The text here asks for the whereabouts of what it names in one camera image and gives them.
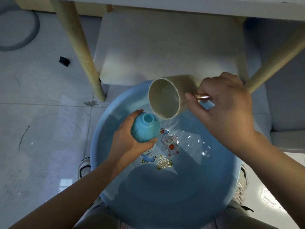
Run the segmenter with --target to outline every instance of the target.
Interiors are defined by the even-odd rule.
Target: shoe
[[[249,184],[249,181],[248,181],[248,177],[247,177],[247,171],[246,171],[245,166],[242,164],[242,167],[241,167],[240,173],[239,173],[237,187],[235,189],[235,193],[232,198],[233,201],[235,201],[236,203],[238,203],[241,206],[243,205],[243,203],[245,201],[245,192],[247,190],[248,184]]]
[[[78,167],[78,180],[91,172],[90,157],[81,161]]]

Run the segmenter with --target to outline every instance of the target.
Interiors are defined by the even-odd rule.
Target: pants
[[[133,229],[121,222],[113,212],[108,209],[99,198],[75,227],[76,229]],[[269,224],[251,218],[248,212],[239,204],[232,201],[223,213],[214,221],[208,223],[201,229],[277,229]]]

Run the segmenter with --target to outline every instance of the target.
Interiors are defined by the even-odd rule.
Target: blue basin
[[[147,95],[150,84],[130,88],[105,110],[92,139],[92,169],[107,158],[114,131],[130,113],[137,109],[152,113]],[[163,128],[158,142],[143,154],[149,159],[139,156],[107,186],[101,198],[134,228],[200,228],[230,202],[241,160],[190,111],[158,120]]]

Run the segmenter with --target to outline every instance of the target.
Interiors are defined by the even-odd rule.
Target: hand
[[[157,138],[153,138],[148,142],[139,143],[132,137],[130,130],[135,118],[142,112],[143,109],[130,114],[113,135],[108,160],[116,163],[119,173],[157,142]]]
[[[189,110],[210,133],[233,153],[246,149],[257,132],[254,130],[252,100],[237,75],[224,72],[219,77],[205,78],[198,93],[207,93],[215,104],[206,110],[196,98],[186,93]]]

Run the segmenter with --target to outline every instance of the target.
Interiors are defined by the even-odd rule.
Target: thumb
[[[186,93],[185,97],[188,100],[188,109],[205,125],[209,119],[207,110],[198,103],[192,94]]]
[[[152,138],[150,139],[148,142],[144,142],[144,143],[140,143],[139,144],[139,150],[141,151],[141,153],[145,152],[146,150],[151,149],[154,144],[157,142],[157,138]]]

